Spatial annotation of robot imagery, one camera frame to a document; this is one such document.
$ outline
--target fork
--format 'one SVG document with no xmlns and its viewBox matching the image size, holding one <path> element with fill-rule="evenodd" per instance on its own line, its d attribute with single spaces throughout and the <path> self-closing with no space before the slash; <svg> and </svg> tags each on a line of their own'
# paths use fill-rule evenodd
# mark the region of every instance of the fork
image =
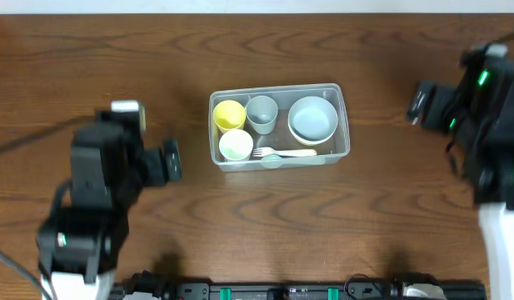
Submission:
<svg viewBox="0 0 514 300">
<path fill-rule="evenodd" d="M 255 148 L 253 150 L 253 156 L 257 158 L 263 158 L 265 156 L 276 154 L 278 156 L 286 156 L 286 157 L 295 157 L 295 158 L 303 158 L 308 156 L 317 155 L 316 150 L 313 149 L 303 149 L 303 150 L 275 150 L 272 147 L 260 147 Z"/>
</svg>

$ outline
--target wooden table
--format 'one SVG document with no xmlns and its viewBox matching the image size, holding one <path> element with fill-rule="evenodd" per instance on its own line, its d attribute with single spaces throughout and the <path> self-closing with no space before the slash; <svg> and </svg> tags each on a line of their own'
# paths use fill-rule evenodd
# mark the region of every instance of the wooden table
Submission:
<svg viewBox="0 0 514 300">
<path fill-rule="evenodd" d="M 147 145 L 179 140 L 184 179 L 132 209 L 118 280 L 143 269 L 217 282 L 410 270 L 487 283 L 447 139 L 403 116 L 418 80 L 457 83 L 464 48 L 513 30 L 514 15 L 0 16 L 0 248 L 36 272 L 35 232 L 70 175 L 78 124 L 67 120 L 137 99 Z M 334 82 L 352 145 L 338 164 L 214 165 L 211 93 Z M 0 264 L 0 299 L 38 297 Z"/>
</svg>

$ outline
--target white wall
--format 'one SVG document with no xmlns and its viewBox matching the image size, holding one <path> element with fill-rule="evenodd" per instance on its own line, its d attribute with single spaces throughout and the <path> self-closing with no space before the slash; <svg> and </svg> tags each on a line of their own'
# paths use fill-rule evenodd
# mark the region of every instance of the white wall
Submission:
<svg viewBox="0 0 514 300">
<path fill-rule="evenodd" d="M 514 0 L 0 0 L 0 13 L 514 13 Z"/>
</svg>

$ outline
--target white cup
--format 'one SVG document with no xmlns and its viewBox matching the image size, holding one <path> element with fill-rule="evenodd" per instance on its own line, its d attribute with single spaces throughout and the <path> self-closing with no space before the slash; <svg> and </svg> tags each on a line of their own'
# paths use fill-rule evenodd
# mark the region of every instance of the white cup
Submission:
<svg viewBox="0 0 514 300">
<path fill-rule="evenodd" d="M 259 134 L 268 134 L 275 128 L 279 108 L 268 96 L 256 96 L 246 105 L 247 120 Z"/>
<path fill-rule="evenodd" d="M 253 138 L 241 129 L 233 129 L 220 138 L 220 153 L 228 162 L 249 160 L 253 150 Z"/>
</svg>

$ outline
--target gray cup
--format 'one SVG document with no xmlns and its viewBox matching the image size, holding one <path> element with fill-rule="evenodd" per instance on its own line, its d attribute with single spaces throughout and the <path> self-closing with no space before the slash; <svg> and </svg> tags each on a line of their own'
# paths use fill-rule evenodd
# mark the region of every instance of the gray cup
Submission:
<svg viewBox="0 0 514 300">
<path fill-rule="evenodd" d="M 256 96 L 246 105 L 247 120 L 259 134 L 268 134 L 275 128 L 278 107 L 268 96 Z"/>
</svg>

